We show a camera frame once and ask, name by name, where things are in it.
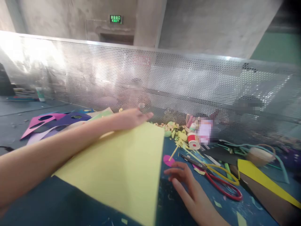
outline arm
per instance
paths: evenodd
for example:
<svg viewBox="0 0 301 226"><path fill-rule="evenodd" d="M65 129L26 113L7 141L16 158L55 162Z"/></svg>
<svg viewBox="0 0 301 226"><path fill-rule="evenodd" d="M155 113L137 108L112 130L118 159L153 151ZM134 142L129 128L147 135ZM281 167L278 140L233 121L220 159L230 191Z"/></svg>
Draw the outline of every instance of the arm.
<svg viewBox="0 0 301 226"><path fill-rule="evenodd" d="M103 134L134 128L152 116L152 113L144 115L137 109L129 109L1 156L0 209L37 186Z"/></svg>
<svg viewBox="0 0 301 226"><path fill-rule="evenodd" d="M188 165L182 162L174 162L172 167L164 171L170 174L169 181L182 198L187 210L199 226L230 226L216 211L208 199L200 184L194 178ZM188 193L180 182L187 185Z"/></svg>

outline scissors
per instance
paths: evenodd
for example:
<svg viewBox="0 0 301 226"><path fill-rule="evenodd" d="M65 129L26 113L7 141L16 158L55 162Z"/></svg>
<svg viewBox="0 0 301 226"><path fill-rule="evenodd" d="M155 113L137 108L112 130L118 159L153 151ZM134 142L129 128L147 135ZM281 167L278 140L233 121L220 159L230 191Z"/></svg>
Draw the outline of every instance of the scissors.
<svg viewBox="0 0 301 226"><path fill-rule="evenodd" d="M241 193L236 187L234 187L234 186L232 185L232 184L234 184L234 185L239 185L239 181L238 181L238 179L237 179L232 173L230 173L228 170L224 169L223 167L214 165L214 164L206 164L206 165L203 165L203 164L201 164L201 163L198 163L197 161L194 161L194 160L192 160L192 159L186 157L186 156L183 155L183 154L180 154L180 156L181 156L182 158L186 159L187 161L189 161L190 163L196 165L196 166L199 167L200 169L204 170L204 171L205 171L205 175L206 175L206 177L208 178L208 180L209 180L209 181L216 187L216 189L217 189L218 191L220 191L222 194L224 194L224 195L227 196L228 198L233 199L233 200L235 200L235 201L240 201L240 200L242 200L242 193ZM212 167L217 167L217 168L219 168L219 169L222 169L223 171L225 171L226 173L228 173L229 175L231 175L231 177L235 180L235 182L233 182L233 181L229 180L228 178L224 177L224 176L221 175L219 172L217 172L216 170L214 170ZM226 182L226 181L224 181L224 180L222 180L222 179L220 179L220 178L214 176L214 175L213 175L212 173L210 173L208 170L211 170L211 171L215 172L217 175L219 175L220 177L222 177L223 179L229 181L229 182L232 183L232 184L230 184L230 183L228 183L228 182ZM213 180L216 180L216 181L222 183L223 185L229 186L230 188L232 188L232 189L236 192L237 196L234 196L234 195L231 195L231 194L225 192L225 191L224 191L223 189L221 189L221 188L220 188Z"/></svg>

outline yellow scissors handle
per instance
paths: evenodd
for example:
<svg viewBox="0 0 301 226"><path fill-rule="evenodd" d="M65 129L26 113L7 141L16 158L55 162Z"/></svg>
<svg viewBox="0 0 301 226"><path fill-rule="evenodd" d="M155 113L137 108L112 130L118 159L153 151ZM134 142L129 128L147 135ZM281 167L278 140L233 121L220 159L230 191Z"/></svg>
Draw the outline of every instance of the yellow scissors handle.
<svg viewBox="0 0 301 226"><path fill-rule="evenodd" d="M214 164L206 164L206 166L208 167L209 170L215 172L218 176L220 176L221 178L223 178L225 181L227 181L227 182L229 182L229 183L231 183L233 185L236 185L236 186L239 185L238 179L231 172L229 172L228 170L226 170L225 168L220 167L218 165L214 165ZM216 171L215 169L213 169L213 167L216 167L216 168L219 168L219 169L225 171L226 173L228 173L234 179L234 181L231 181L227 177L221 175L218 171Z"/></svg>

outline scissor blade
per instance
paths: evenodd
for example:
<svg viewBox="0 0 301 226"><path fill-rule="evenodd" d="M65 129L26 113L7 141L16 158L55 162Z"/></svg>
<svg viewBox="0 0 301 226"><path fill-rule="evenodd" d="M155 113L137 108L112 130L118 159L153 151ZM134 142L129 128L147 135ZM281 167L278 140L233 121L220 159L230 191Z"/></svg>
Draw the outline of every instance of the scissor blade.
<svg viewBox="0 0 301 226"><path fill-rule="evenodd" d="M192 160L191 158L186 157L186 156L183 155L183 154L180 154L180 156L181 156L182 158L186 159L187 161L189 161L190 163L192 163L192 164L198 166L198 167L201 168L202 170L206 170L206 169L207 169L206 166L204 166L204 165L198 163L197 161Z"/></svg>

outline green wall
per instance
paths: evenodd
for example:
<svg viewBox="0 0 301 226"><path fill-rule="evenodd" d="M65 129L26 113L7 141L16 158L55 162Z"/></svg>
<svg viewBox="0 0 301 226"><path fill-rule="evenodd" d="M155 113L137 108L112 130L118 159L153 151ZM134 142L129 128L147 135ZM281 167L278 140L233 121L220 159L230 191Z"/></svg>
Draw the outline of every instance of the green wall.
<svg viewBox="0 0 301 226"><path fill-rule="evenodd" d="M301 66L301 35L266 32L251 59Z"/></svg>

